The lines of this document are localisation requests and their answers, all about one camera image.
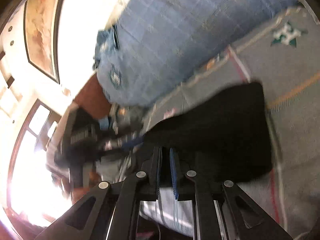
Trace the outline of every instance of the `white wall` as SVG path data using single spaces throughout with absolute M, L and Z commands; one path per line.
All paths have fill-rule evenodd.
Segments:
M 2 45 L 2 33 L 0 34 L 0 52 L 3 50 L 3 45 Z
M 93 74 L 98 30 L 118 0 L 64 0 L 58 35 L 60 81 L 74 97 Z
M 22 95 L 35 90 L 41 101 L 59 114 L 63 114 L 71 102 L 71 98 L 63 95 L 61 86 L 33 67 L 27 58 L 23 34 L 23 11 L 20 8 L 11 22 L 7 23 L 2 33 L 2 42 L 6 66 L 19 86 Z

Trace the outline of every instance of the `blue blanket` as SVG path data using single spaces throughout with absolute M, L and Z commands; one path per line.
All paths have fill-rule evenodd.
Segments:
M 97 77 L 110 102 L 150 106 L 228 44 L 297 0 L 131 0 L 100 31 Z

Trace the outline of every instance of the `picture frame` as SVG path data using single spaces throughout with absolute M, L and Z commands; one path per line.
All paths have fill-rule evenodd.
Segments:
M 27 0 L 23 33 L 28 62 L 60 84 L 57 42 L 63 0 Z

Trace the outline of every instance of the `metal bolt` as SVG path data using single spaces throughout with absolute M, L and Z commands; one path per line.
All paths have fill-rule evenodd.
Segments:
M 197 175 L 197 173 L 196 173 L 195 171 L 187 171 L 187 175 L 188 175 L 189 177 L 194 177 L 194 176 Z
M 147 174 L 144 171 L 138 171 L 136 175 L 138 178 L 144 178 Z
M 109 183 L 108 183 L 108 182 L 103 181 L 103 182 L 100 182 L 100 183 L 99 183 L 99 188 L 105 189 L 105 188 L 107 188 L 107 187 L 109 187 Z
M 232 186 L 233 186 L 233 182 L 232 182 L 231 180 L 226 180 L 226 181 L 224 182 L 224 185 L 225 185 L 226 187 L 232 187 Z

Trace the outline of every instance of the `bright window light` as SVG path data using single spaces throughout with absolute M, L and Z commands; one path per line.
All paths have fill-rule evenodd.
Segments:
M 46 169 L 46 152 L 34 152 L 36 137 L 26 131 L 17 155 L 11 182 L 11 206 L 18 214 L 27 215 L 30 223 L 48 226 L 43 214 L 60 217 L 71 207 L 71 199 L 52 183 Z
M 29 128 L 33 130 L 33 132 L 36 135 L 39 135 L 45 121 L 47 120 L 48 116 L 50 114 L 50 110 L 45 108 L 44 106 L 40 105 L 37 109 L 36 113 L 34 114 L 30 124 Z
M 51 125 L 51 127 L 49 128 L 49 131 L 48 131 L 48 137 L 51 138 L 53 133 L 54 133 L 54 130 L 55 128 L 57 127 L 58 123 L 56 121 L 53 122 L 53 124 Z

